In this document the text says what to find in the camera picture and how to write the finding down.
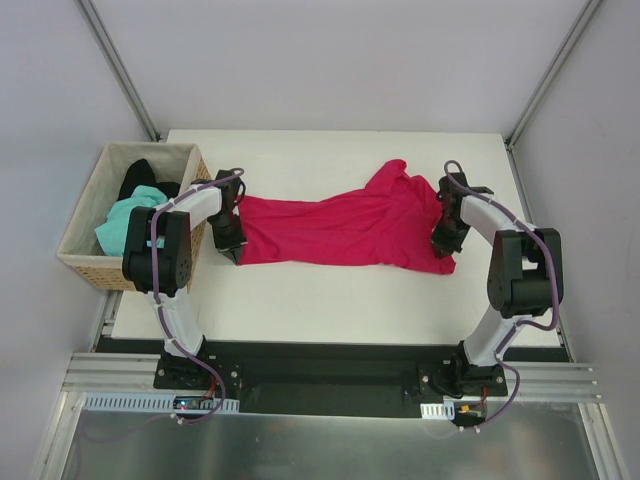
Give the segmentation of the pink t shirt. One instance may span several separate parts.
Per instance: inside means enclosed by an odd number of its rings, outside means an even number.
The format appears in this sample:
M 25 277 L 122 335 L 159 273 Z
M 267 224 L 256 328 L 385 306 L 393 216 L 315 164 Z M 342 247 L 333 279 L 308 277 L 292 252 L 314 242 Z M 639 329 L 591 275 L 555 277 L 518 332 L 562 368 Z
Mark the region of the pink t shirt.
M 431 246 L 442 213 L 436 191 L 406 168 L 401 159 L 389 160 L 363 188 L 321 201 L 246 197 L 239 206 L 247 238 L 240 264 L 388 265 L 453 274 L 455 260 L 437 257 Z

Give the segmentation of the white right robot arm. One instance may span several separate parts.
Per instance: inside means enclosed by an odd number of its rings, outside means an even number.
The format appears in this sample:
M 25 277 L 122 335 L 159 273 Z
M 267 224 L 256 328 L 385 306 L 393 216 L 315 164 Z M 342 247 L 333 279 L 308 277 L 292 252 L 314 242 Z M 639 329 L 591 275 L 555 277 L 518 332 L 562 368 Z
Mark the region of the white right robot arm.
M 450 369 L 452 387 L 473 394 L 486 381 L 483 367 L 498 363 L 525 327 L 553 331 L 564 294 L 561 237 L 553 228 L 519 220 L 486 187 L 471 187 L 462 172 L 438 182 L 442 214 L 431 244 L 438 258 L 462 251 L 470 230 L 492 247 L 486 282 L 489 307 L 462 342 L 465 361 Z

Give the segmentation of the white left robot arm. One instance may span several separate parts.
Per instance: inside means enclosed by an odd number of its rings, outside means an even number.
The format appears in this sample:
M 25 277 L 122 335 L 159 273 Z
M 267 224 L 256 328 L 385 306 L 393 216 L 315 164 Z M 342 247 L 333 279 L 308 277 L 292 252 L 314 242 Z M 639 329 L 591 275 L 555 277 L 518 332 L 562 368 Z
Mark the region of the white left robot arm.
M 151 304 L 164 336 L 164 351 L 182 357 L 176 375 L 188 388 L 204 387 L 210 363 L 198 356 L 204 334 L 188 296 L 196 252 L 192 235 L 209 224 L 218 251 L 235 265 L 247 244 L 239 215 L 245 198 L 244 170 L 220 170 L 213 180 L 197 180 L 157 207 L 132 210 L 122 261 L 125 279 Z

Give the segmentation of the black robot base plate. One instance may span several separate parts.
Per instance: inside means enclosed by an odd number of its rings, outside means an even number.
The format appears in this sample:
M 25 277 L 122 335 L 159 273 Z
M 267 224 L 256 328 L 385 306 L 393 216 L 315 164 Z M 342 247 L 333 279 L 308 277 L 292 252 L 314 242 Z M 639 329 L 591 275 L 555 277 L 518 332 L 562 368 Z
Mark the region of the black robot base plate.
M 162 353 L 157 389 L 213 388 L 243 413 L 416 418 L 447 397 L 504 398 L 502 367 L 461 347 L 206 341 L 193 360 Z

